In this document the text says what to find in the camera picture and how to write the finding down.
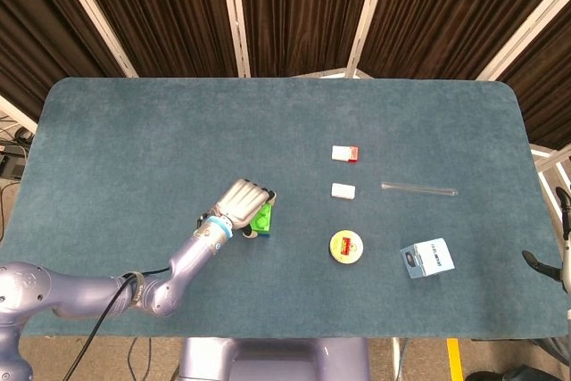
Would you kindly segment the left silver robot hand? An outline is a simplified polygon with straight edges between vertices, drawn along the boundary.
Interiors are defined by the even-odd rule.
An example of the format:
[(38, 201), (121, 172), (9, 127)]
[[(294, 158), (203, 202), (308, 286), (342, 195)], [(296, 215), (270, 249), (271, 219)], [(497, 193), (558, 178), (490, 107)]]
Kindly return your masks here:
[(240, 178), (198, 218), (196, 229), (206, 222), (214, 222), (222, 227), (227, 238), (230, 238), (235, 230), (241, 231), (246, 238), (255, 238), (258, 233), (251, 226), (252, 219), (265, 204), (274, 205), (276, 198), (274, 190)]

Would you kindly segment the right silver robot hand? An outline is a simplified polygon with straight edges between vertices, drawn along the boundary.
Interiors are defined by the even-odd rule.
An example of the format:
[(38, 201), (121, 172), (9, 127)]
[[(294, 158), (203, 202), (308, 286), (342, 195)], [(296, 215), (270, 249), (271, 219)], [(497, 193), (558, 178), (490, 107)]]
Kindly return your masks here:
[(535, 256), (524, 250), (522, 256), (527, 265), (536, 272), (562, 284), (563, 290), (570, 294), (570, 194), (560, 187), (556, 187), (556, 195), (559, 199), (562, 220), (562, 237), (563, 237), (563, 257), (562, 266), (556, 268), (539, 262)]

